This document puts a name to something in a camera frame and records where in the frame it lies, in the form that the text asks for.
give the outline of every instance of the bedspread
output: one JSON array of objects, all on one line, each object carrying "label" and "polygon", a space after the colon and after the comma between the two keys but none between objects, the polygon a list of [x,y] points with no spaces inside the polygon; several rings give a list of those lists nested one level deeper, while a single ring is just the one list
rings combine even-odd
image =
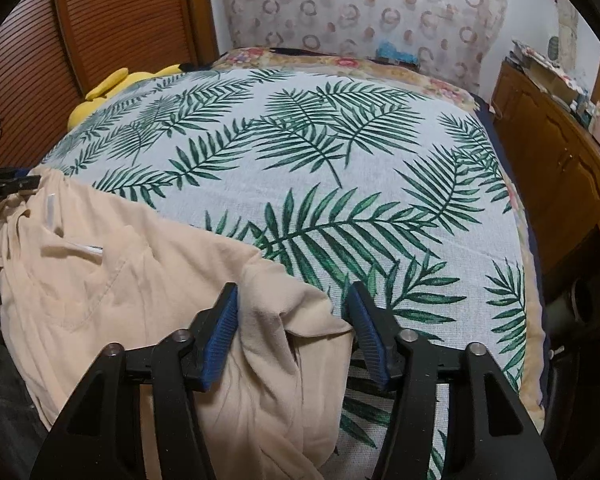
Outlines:
[{"label": "bedspread", "polygon": [[[403,327],[480,340],[541,427],[540,304],[519,197],[484,127],[388,81],[289,68],[143,81],[74,128],[46,163],[167,218],[250,242],[324,290],[362,280]],[[444,457],[448,390],[430,478]],[[373,471],[394,398],[350,362],[327,479]]]}]

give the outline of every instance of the white wall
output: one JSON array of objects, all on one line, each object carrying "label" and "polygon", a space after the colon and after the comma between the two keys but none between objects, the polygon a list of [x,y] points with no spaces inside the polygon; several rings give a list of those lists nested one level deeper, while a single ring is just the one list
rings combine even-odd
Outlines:
[{"label": "white wall", "polygon": [[513,38],[546,53],[549,39],[558,34],[555,0],[509,0],[507,15],[498,35],[482,62],[480,97],[491,98],[500,74],[502,60],[513,48]]},{"label": "white wall", "polygon": [[591,94],[600,67],[600,40],[582,16],[578,18],[577,49],[576,73],[574,76]]},{"label": "white wall", "polygon": [[229,33],[229,22],[224,12],[223,0],[211,0],[211,9],[214,13],[214,24],[216,26],[216,39],[218,40],[218,52],[224,54],[227,50],[231,50],[232,41]]}]

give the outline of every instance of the wooden cabinet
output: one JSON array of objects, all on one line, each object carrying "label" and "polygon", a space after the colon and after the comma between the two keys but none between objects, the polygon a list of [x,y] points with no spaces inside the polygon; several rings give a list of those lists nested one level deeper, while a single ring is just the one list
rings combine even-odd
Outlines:
[{"label": "wooden cabinet", "polygon": [[506,63],[493,105],[547,273],[600,221],[600,154],[569,114]]}]

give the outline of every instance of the palm leaf print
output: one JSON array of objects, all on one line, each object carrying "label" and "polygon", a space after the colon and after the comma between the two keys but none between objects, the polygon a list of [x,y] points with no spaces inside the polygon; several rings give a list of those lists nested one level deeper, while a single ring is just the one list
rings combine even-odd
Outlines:
[{"label": "palm leaf print", "polygon": [[107,170],[100,181],[93,183],[93,187],[117,193],[123,198],[129,195],[135,202],[139,192],[142,200],[155,209],[151,193],[165,198],[163,187],[170,187],[175,183],[178,190],[181,190],[184,182],[200,186],[201,179],[220,180],[216,173],[235,169],[237,166],[232,166],[232,163],[248,151],[245,147],[251,142],[250,127],[250,121],[243,119],[239,123],[234,120],[231,128],[225,126],[222,132],[216,131],[215,135],[207,132],[206,138],[200,136],[196,139],[197,143],[189,137],[189,155],[177,146],[177,160],[169,159],[175,170],[159,171],[151,166],[122,166],[112,171]]},{"label": "palm leaf print", "polygon": [[117,193],[122,198],[138,201],[138,192],[145,203],[155,209],[151,193],[164,198],[162,188],[171,186],[171,182],[163,171],[153,170],[151,166],[122,166],[107,170],[104,176],[92,186],[105,192]]},{"label": "palm leaf print", "polygon": [[210,83],[190,86],[178,95],[181,103],[192,106],[196,101],[204,102],[213,97],[224,96],[228,94],[240,94],[249,91],[255,80],[248,79],[224,79],[216,80]]},{"label": "palm leaf print", "polygon": [[216,132],[214,136],[207,132],[206,139],[200,136],[197,143],[189,137],[189,154],[176,147],[178,160],[169,159],[175,171],[165,173],[170,176],[171,181],[176,182],[178,189],[182,189],[184,182],[199,186],[199,179],[202,178],[220,180],[215,173],[234,170],[237,166],[233,163],[249,151],[247,146],[251,143],[250,127],[250,121],[243,119],[242,123],[238,123],[234,120],[231,130],[224,127],[224,136],[220,132]]},{"label": "palm leaf print", "polygon": [[412,308],[397,308],[405,301],[419,304],[451,304],[465,300],[466,296],[448,296],[432,290],[439,290],[431,287],[441,287],[451,285],[460,280],[460,278],[450,278],[440,276],[438,273],[446,267],[446,262],[438,262],[430,266],[430,253],[426,253],[422,263],[419,263],[415,257],[409,262],[408,268],[402,279],[402,287],[399,294],[395,294],[394,286],[398,275],[400,261],[393,264],[387,274],[384,286],[384,295],[386,298],[386,308],[394,313],[394,316],[403,317],[410,321],[417,321],[426,324],[440,324],[455,321],[447,316],[439,316],[422,310]]},{"label": "palm leaf print", "polygon": [[81,148],[74,163],[64,168],[63,173],[66,176],[72,176],[80,173],[80,170],[86,170],[88,165],[93,164],[107,150],[112,139],[115,139],[126,128],[128,128],[126,125],[118,126],[104,137],[96,138],[93,142],[90,142],[86,148]]},{"label": "palm leaf print", "polygon": [[418,114],[401,104],[365,107],[343,107],[337,124],[332,128],[338,138],[347,141],[345,167],[349,165],[351,149],[355,144],[365,152],[373,154],[372,148],[392,154],[389,148],[415,153],[405,144],[417,144],[415,130]]},{"label": "palm leaf print", "polygon": [[440,124],[445,131],[453,137],[460,145],[459,153],[463,156],[465,163],[472,173],[478,173],[475,178],[480,180],[480,186],[488,186],[486,193],[496,193],[492,202],[507,199],[507,204],[502,211],[506,213],[511,209],[509,191],[504,183],[498,158],[479,121],[471,116],[458,119],[453,115],[440,115]]},{"label": "palm leaf print", "polygon": [[136,97],[98,108],[64,136],[46,155],[44,162],[50,160],[62,162],[70,151],[80,146],[85,140],[100,137],[102,133],[115,126],[122,117],[138,108],[141,102],[142,99]]},{"label": "palm leaf print", "polygon": [[[371,397],[368,399],[369,402],[360,400],[366,399],[365,395]],[[366,422],[370,422],[371,425],[377,424],[384,428],[389,427],[391,408],[383,399],[394,400],[395,392],[379,390],[369,378],[365,361],[362,358],[362,351],[359,349],[358,343],[354,341],[349,377],[347,377],[347,389],[342,403],[342,414],[340,415],[340,429],[357,441],[375,449],[377,447],[376,443],[366,432],[364,426],[368,426]],[[378,404],[384,404],[387,409],[379,407]],[[356,418],[360,419],[360,424],[356,422]]]},{"label": "palm leaf print", "polygon": [[160,97],[149,104],[137,120],[113,139],[108,158],[133,157],[133,165],[140,153],[150,149],[164,134],[171,137],[173,132],[178,132],[186,136],[186,128],[206,131],[199,123],[219,122],[217,118],[234,104],[251,96],[240,89],[224,91],[226,88],[222,88],[215,92],[210,88],[185,96]]},{"label": "palm leaf print", "polygon": [[424,213],[420,220],[424,226],[442,226],[454,234],[454,228],[468,231],[466,224],[480,223],[475,213],[484,209],[470,205],[479,199],[479,188],[472,187],[475,179],[468,176],[458,151],[436,146],[428,157],[404,163],[408,174],[395,171],[410,184],[403,189],[418,200],[415,207]]},{"label": "palm leaf print", "polygon": [[187,76],[186,72],[182,74],[174,74],[168,75],[165,77],[161,77],[158,82],[156,82],[155,86],[152,88],[152,92],[164,92],[167,88],[172,88],[180,83],[180,81]]},{"label": "palm leaf print", "polygon": [[423,101],[429,99],[417,92],[357,81],[338,81],[334,85],[327,83],[324,88],[315,89],[315,95],[320,100],[327,101],[334,108],[403,105],[409,99]]},{"label": "palm leaf print", "polygon": [[251,72],[249,79],[257,81],[258,83],[274,83],[276,81],[284,81],[285,79],[289,79],[295,75],[296,72],[293,70],[258,68]]},{"label": "palm leaf print", "polygon": [[[352,279],[355,277],[368,283],[369,274],[377,272],[388,278],[393,276],[395,281],[400,263],[392,251],[398,251],[414,260],[414,256],[405,247],[405,242],[409,243],[411,237],[401,212],[390,213],[398,203],[382,203],[376,205],[372,212],[368,211],[378,200],[378,192],[355,203],[346,214],[343,211],[357,188],[344,192],[339,197],[338,190],[335,189],[317,202],[318,186],[319,184],[314,186],[305,195],[297,209],[292,190],[287,193],[280,214],[277,215],[268,203],[265,207],[265,227],[259,227],[256,222],[251,226],[254,244],[265,251],[266,258],[278,259],[289,274],[294,274],[294,269],[297,269],[305,282],[321,290],[325,290],[325,287],[318,277],[317,266],[331,277],[343,293],[349,289],[349,275]],[[428,254],[424,260],[427,265]],[[386,272],[379,263],[378,258],[381,256],[393,263],[390,272]],[[422,285],[439,286],[457,281],[455,278],[442,278],[451,280],[448,283],[435,281],[433,274],[442,270],[444,266],[444,263],[440,263],[431,269],[424,269],[423,274],[418,274],[413,283],[409,282],[405,286],[404,297],[400,297],[394,306],[403,300],[441,304],[464,299],[416,290]],[[397,310],[396,314],[407,318],[420,316],[417,312],[412,313],[408,310]],[[426,319],[422,314],[419,320],[428,322]]]},{"label": "palm leaf print", "polygon": [[132,165],[138,155],[154,145],[164,133],[160,125],[169,120],[174,107],[178,106],[176,96],[160,97],[151,102],[138,118],[112,140],[107,158],[127,158],[132,156]]},{"label": "palm leaf print", "polygon": [[487,301],[487,304],[500,307],[502,311],[493,317],[494,320],[505,320],[505,322],[491,331],[502,334],[498,343],[504,347],[500,354],[513,354],[511,359],[504,365],[503,371],[507,380],[516,391],[520,388],[522,377],[523,359],[525,357],[526,343],[526,297],[525,297],[525,273],[524,269],[516,264],[516,269],[505,261],[504,269],[493,262],[496,276],[489,276],[494,286],[486,286],[485,290],[494,295],[496,299]]},{"label": "palm leaf print", "polygon": [[216,224],[216,227],[214,227],[209,211],[205,211],[205,229],[217,235],[223,235],[240,241],[244,240],[244,237],[249,232],[251,223],[245,222],[244,225],[242,225],[242,217],[238,216],[237,221],[229,224],[228,215],[229,211],[225,210],[224,214],[219,219],[218,224]]},{"label": "palm leaf print", "polygon": [[[438,434],[440,436],[440,440],[442,440],[442,446],[444,451],[446,449],[446,434],[440,430],[438,430]],[[442,469],[445,465],[445,459],[443,458],[443,453],[440,453],[435,446],[431,448],[430,464],[434,465],[434,467],[438,470],[438,474],[436,475],[434,470],[429,467],[429,471],[427,471],[427,480],[436,480],[439,476],[442,475]]]},{"label": "palm leaf print", "polygon": [[336,110],[306,90],[281,90],[269,97],[267,111],[277,120],[293,124],[297,129],[318,124],[333,124]]},{"label": "palm leaf print", "polygon": [[254,132],[258,136],[255,147],[262,154],[257,160],[278,159],[265,170],[291,166],[291,172],[311,164],[310,172],[313,173],[326,164],[338,187],[342,187],[333,161],[344,157],[338,152],[343,143],[328,136],[326,126],[320,130],[314,124],[298,128],[296,124],[262,117],[254,123]]},{"label": "palm leaf print", "polygon": [[171,137],[174,131],[186,135],[184,128],[206,131],[200,123],[219,123],[219,118],[227,114],[235,104],[252,97],[250,92],[241,89],[226,92],[209,90],[200,92],[199,96],[183,92],[178,96],[182,102],[179,110],[172,111],[169,119],[160,124],[160,129],[167,133],[168,137]]}]

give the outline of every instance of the wooden furniture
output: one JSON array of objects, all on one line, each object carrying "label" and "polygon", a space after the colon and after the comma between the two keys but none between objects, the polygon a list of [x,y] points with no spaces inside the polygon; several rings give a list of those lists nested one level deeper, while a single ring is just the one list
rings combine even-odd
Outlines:
[{"label": "wooden furniture", "polygon": [[0,26],[0,166],[39,163],[86,92],[120,67],[217,58],[209,0],[21,0]]},{"label": "wooden furniture", "polygon": [[507,62],[492,105],[536,235],[550,301],[575,278],[600,269],[600,146]]}]

